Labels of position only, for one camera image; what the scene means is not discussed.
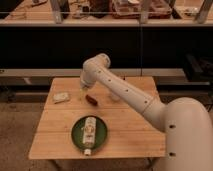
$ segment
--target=bottle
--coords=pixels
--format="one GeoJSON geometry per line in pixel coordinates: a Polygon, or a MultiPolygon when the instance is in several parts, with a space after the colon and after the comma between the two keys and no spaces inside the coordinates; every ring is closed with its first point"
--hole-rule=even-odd
{"type": "Polygon", "coordinates": [[[84,132],[83,132],[83,144],[85,146],[84,155],[90,156],[92,148],[95,145],[95,133],[96,133],[96,118],[87,117],[85,120],[84,132]]]}

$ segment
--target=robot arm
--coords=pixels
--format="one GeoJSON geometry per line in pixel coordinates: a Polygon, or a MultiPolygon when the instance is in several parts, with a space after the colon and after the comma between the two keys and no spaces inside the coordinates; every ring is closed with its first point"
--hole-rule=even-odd
{"type": "Polygon", "coordinates": [[[198,101],[180,98],[165,105],[113,75],[105,54],[83,64],[80,83],[91,88],[96,81],[140,113],[156,129],[166,133],[166,171],[212,171],[213,128],[208,112],[198,101]]]}

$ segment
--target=table top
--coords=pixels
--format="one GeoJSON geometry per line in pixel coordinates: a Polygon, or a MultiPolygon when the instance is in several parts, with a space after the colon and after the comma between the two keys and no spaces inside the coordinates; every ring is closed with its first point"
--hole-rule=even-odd
{"type": "MultiPolygon", "coordinates": [[[[126,77],[126,81],[158,96],[152,77],[126,77]]],[[[94,107],[79,99],[79,78],[55,78],[30,149],[30,159],[137,158],[165,155],[165,135],[153,128],[125,102],[113,101],[100,83],[88,91],[98,101],[94,107]],[[54,104],[53,95],[70,93],[70,101],[54,104]],[[101,118],[107,125],[108,136],[103,146],[84,156],[72,142],[71,130],[76,121],[87,115],[101,118]]]]}

